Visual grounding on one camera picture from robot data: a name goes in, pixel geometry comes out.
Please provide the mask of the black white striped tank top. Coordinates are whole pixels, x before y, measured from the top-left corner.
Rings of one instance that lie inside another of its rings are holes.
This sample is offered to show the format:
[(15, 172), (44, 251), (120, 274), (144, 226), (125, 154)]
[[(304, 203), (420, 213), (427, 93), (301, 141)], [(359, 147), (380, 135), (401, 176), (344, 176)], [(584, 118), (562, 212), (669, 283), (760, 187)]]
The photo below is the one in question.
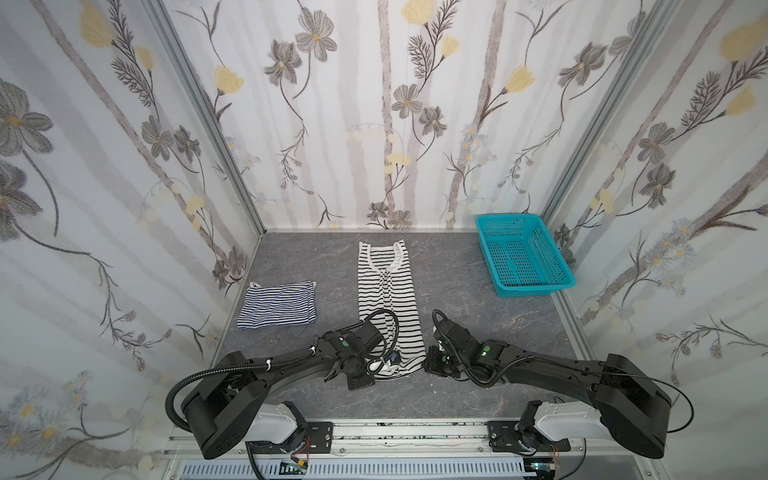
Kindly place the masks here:
[(393, 348), (402, 362), (389, 375), (374, 375), (377, 380), (393, 380), (418, 371), (426, 358), (426, 347), (416, 304), (409, 253), (403, 240), (387, 246), (361, 242), (357, 260), (357, 297), (361, 318), (384, 308), (394, 314), (382, 314), (372, 323), (382, 333), (386, 344), (375, 355)]

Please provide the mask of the blue white striped tank top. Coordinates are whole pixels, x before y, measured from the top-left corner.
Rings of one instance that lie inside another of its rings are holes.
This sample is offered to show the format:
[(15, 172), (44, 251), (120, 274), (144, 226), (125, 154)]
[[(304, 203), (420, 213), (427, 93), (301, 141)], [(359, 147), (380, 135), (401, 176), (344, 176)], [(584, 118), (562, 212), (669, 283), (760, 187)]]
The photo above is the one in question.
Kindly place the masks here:
[(252, 282), (246, 290), (236, 326), (260, 329), (314, 323), (317, 319), (316, 286), (315, 281), (277, 286), (260, 286)]

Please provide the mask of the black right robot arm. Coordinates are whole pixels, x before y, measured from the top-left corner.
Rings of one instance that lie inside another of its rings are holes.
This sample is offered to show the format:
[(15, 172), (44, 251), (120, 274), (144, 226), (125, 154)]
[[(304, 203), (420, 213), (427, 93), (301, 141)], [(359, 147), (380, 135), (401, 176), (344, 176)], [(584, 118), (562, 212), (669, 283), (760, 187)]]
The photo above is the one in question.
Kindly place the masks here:
[(639, 456), (663, 457), (673, 432), (669, 384), (647, 376), (626, 357), (574, 360), (499, 340), (480, 342), (440, 310), (433, 310), (432, 322), (437, 343), (427, 353), (426, 372), (483, 389), (520, 384), (569, 397), (560, 405), (530, 402), (517, 424), (522, 438), (608, 438)]

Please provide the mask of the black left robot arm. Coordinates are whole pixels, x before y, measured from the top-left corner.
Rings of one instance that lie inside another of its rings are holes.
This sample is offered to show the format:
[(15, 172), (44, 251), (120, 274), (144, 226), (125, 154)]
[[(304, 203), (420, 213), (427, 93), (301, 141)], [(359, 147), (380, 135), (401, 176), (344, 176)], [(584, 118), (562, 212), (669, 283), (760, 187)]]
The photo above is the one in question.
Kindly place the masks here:
[(232, 352), (171, 387), (165, 413), (177, 428), (192, 433), (205, 459), (216, 459), (247, 439), (268, 397), (281, 388), (311, 376), (328, 382), (341, 374), (350, 391), (373, 386), (395, 352), (399, 333), (397, 315), (379, 308), (288, 354), (247, 359)]

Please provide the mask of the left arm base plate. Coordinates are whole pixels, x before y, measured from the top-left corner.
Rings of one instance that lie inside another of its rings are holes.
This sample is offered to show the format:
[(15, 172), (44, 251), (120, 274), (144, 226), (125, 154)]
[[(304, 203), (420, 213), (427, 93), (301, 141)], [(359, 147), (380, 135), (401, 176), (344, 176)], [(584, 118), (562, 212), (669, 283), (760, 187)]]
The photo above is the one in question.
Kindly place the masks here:
[(267, 441), (246, 442), (248, 451), (262, 455), (329, 454), (332, 449), (334, 424), (332, 422), (309, 422), (300, 426), (281, 444)]

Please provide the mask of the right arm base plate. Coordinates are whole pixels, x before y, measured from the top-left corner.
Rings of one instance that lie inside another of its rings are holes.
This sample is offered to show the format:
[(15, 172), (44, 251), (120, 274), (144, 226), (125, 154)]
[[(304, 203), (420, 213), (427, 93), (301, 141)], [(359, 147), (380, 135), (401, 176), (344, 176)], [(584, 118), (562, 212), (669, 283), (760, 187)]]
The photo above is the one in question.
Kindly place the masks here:
[(567, 439), (550, 440), (532, 425), (523, 424), (521, 421), (488, 421), (486, 426), (489, 446), (495, 453), (533, 456), (537, 453), (550, 454), (571, 450)]

